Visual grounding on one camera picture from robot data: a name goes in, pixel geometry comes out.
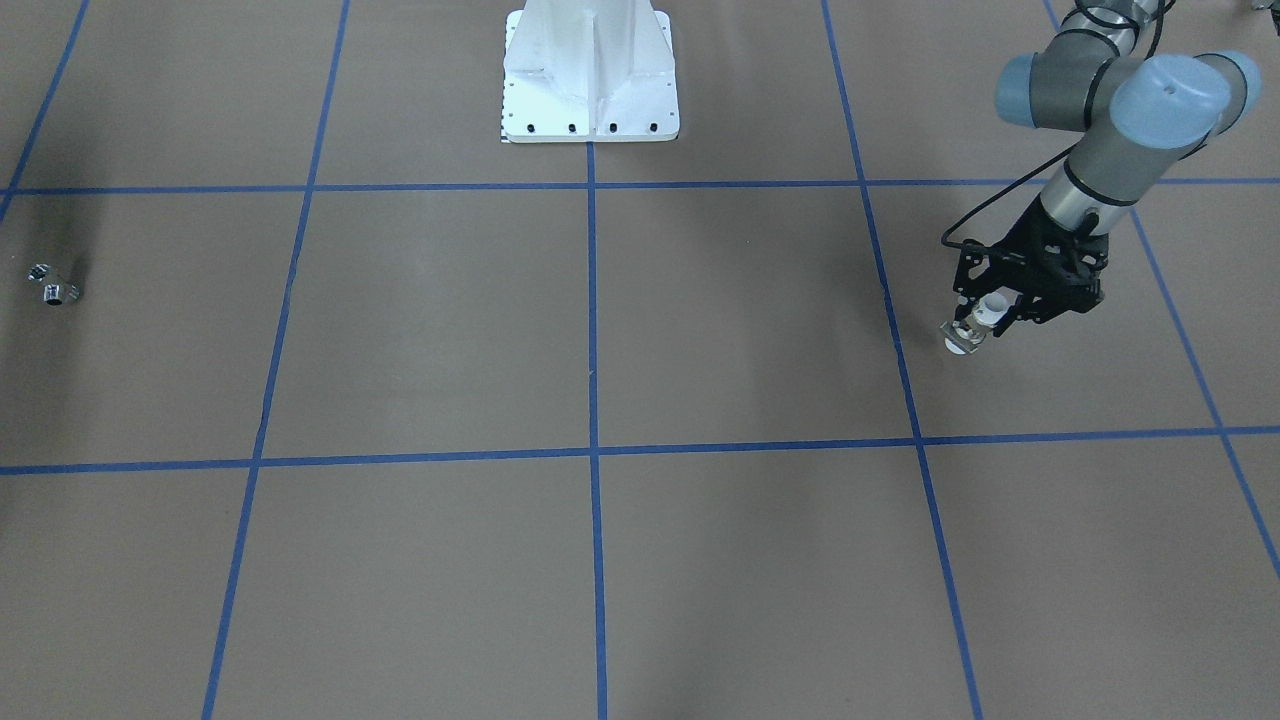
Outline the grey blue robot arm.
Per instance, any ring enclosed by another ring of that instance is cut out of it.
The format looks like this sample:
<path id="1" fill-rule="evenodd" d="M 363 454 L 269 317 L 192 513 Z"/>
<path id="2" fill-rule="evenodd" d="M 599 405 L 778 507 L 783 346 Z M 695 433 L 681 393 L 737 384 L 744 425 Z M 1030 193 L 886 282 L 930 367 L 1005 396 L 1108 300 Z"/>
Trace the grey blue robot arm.
<path id="1" fill-rule="evenodd" d="M 1260 99 L 1245 54 L 1157 51 L 1169 1 L 1078 1 L 1039 53 L 1011 59 L 996 90 L 1015 126 L 1078 133 L 1050 160 L 1052 178 L 1000 241 L 959 251 L 957 306 L 940 328 L 956 355 L 1018 322 L 1088 313 L 1103 299 L 1110 233 L 1171 167 L 1236 126 Z M 1142 38 L 1151 47 L 1137 55 Z"/>

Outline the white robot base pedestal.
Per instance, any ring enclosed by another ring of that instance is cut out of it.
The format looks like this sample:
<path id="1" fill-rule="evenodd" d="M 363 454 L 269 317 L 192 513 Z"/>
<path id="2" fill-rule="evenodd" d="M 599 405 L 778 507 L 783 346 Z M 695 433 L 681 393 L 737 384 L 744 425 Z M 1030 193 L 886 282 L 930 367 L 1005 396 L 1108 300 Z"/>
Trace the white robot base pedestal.
<path id="1" fill-rule="evenodd" d="M 669 14 L 649 1 L 527 1 L 504 22 L 500 138 L 640 143 L 680 136 Z"/>

